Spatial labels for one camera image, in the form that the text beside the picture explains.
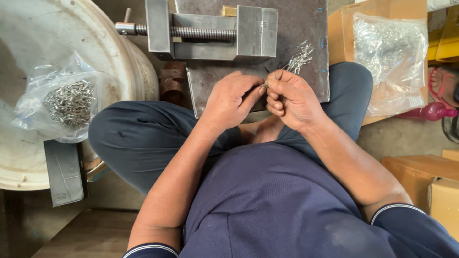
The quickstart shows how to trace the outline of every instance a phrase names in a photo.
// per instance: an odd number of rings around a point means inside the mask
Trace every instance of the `forearm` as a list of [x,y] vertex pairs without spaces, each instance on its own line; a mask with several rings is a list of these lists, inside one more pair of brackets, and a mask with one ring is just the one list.
[[133,226],[129,247],[152,241],[172,246],[180,242],[180,238],[176,241],[175,237],[181,235],[181,226],[196,193],[202,166],[219,135],[204,123],[196,124],[149,191]]
[[322,117],[302,135],[329,171],[363,206],[367,218],[385,204],[411,203],[397,179],[328,117]]

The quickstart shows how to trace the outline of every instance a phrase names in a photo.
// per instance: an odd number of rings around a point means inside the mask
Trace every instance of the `navy blue t-shirt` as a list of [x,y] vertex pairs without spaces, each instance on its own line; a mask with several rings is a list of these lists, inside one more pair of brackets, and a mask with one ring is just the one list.
[[[174,258],[148,243],[124,258]],[[225,153],[191,205],[180,257],[459,257],[459,244],[420,209],[394,203],[370,223],[343,187],[303,154],[274,143]]]

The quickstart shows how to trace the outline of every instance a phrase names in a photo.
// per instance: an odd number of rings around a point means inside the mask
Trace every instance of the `clear plastic bag of metal pins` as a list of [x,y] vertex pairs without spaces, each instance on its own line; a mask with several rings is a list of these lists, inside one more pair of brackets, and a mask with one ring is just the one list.
[[106,75],[85,63],[77,52],[56,63],[33,69],[12,124],[36,129],[63,143],[84,141],[91,119],[100,110]]
[[354,61],[373,75],[367,116],[424,107],[424,59],[429,47],[425,19],[387,19],[354,14]]

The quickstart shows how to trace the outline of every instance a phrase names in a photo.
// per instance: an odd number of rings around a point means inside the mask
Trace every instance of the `t-shirt sleeve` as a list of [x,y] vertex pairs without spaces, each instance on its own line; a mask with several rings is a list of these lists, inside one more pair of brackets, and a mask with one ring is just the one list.
[[459,243],[440,223],[413,205],[385,205],[370,224],[385,229],[421,258],[459,257]]
[[177,258],[178,256],[177,251],[172,246],[147,243],[129,249],[123,258]]

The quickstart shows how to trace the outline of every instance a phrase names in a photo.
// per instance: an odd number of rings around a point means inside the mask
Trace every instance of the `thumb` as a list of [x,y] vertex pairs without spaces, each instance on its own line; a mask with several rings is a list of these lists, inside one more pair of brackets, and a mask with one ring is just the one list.
[[265,91],[266,88],[263,86],[254,88],[252,92],[250,92],[244,101],[239,105],[239,108],[249,111],[253,105],[255,105],[255,103],[261,98],[261,96],[263,96]]
[[288,100],[294,100],[298,96],[299,89],[287,82],[279,81],[276,79],[269,79],[268,87],[274,93],[284,96]]

